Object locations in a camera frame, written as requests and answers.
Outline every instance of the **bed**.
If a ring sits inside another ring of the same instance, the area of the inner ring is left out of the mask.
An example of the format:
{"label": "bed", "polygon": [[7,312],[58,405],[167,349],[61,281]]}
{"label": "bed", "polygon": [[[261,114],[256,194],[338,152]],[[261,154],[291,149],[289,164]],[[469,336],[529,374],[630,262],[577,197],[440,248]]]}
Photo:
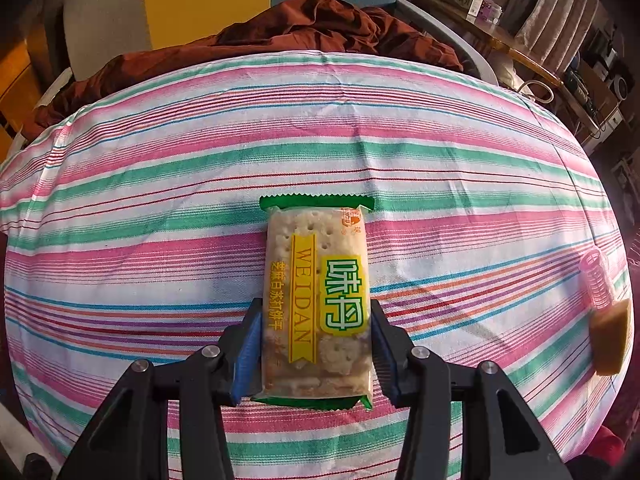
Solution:
{"label": "bed", "polygon": [[[602,184],[553,115],[472,76],[318,51],[207,62],[84,106],[0,180],[14,378],[58,465],[130,362],[184,358],[261,295],[264,194],[374,196],[372,296],[445,359],[500,364],[564,459],[624,378],[629,355],[593,373],[577,271],[596,244],[630,295]],[[238,478],[392,478],[406,412],[376,386],[370,412],[224,417]],[[175,405],[169,424],[180,478]]]}

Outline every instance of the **wooden furniture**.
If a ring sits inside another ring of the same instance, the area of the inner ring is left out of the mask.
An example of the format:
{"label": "wooden furniture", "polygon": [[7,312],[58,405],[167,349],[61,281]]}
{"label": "wooden furniture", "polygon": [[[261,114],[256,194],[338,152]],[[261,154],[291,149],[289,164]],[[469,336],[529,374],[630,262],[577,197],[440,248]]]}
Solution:
{"label": "wooden furniture", "polygon": [[65,0],[42,0],[42,8],[26,37],[31,65],[45,91],[69,66],[63,8]]}
{"label": "wooden furniture", "polygon": [[583,60],[580,61],[578,74],[584,81],[593,105],[598,111],[596,117],[597,130],[594,131],[592,128],[587,128],[588,131],[585,131],[583,128],[576,132],[578,142],[580,142],[587,155],[591,155],[596,146],[607,140],[607,137],[624,121],[624,118],[620,113],[618,108],[620,103],[614,93],[593,71],[593,68]]}
{"label": "wooden furniture", "polygon": [[27,47],[24,41],[18,41],[0,59],[0,162],[39,98]]}
{"label": "wooden furniture", "polygon": [[508,54],[513,60],[521,63],[538,74],[545,82],[558,88],[562,81],[554,73],[542,66],[540,58],[524,45],[518,43],[506,30],[486,22],[481,18],[469,16],[464,10],[443,2],[442,0],[411,0],[421,9],[435,14],[444,14],[467,32],[473,34],[481,43],[478,51],[487,56],[491,50]]}
{"label": "wooden furniture", "polygon": [[443,14],[465,31],[470,32],[480,43],[479,51],[484,55],[488,54],[492,50],[503,52],[511,57],[514,61],[524,65],[532,72],[540,76],[546,83],[557,89],[555,92],[558,100],[566,105],[566,108],[571,112],[571,115],[576,119],[571,118],[568,127],[575,134],[579,130],[584,130],[584,135],[589,137],[598,137],[604,127],[604,124],[611,117],[613,110],[607,108],[603,121],[598,124],[582,105],[575,99],[575,97],[567,90],[562,80],[553,72],[547,70],[542,65],[542,60],[533,53],[530,49],[523,44],[516,41],[516,39],[509,34],[506,30],[486,22],[481,18],[475,18],[469,16],[464,10],[454,5],[443,2],[442,0],[412,0],[417,6],[435,14]]}

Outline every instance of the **cracker package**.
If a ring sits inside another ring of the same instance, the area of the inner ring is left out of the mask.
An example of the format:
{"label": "cracker package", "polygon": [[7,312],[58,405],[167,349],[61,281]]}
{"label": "cracker package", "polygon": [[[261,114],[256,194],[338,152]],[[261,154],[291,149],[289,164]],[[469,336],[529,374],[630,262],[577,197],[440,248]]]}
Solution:
{"label": "cracker package", "polygon": [[262,393],[321,410],[371,407],[369,267],[361,196],[262,197],[268,212]]}

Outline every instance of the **red cloth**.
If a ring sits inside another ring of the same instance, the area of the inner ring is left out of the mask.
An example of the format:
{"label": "red cloth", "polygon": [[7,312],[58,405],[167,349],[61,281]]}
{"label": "red cloth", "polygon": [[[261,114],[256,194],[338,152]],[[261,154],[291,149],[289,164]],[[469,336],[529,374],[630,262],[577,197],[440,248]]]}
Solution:
{"label": "red cloth", "polygon": [[24,122],[32,141],[82,106],[152,77],[187,66],[286,50],[357,52],[432,64],[462,72],[453,49],[379,7],[359,9],[341,0],[287,0],[245,23],[181,46],[115,57],[85,81],[73,83]]}
{"label": "red cloth", "polygon": [[584,451],[585,454],[604,460],[610,466],[615,466],[625,453],[625,444],[605,426],[600,426],[596,436]]}

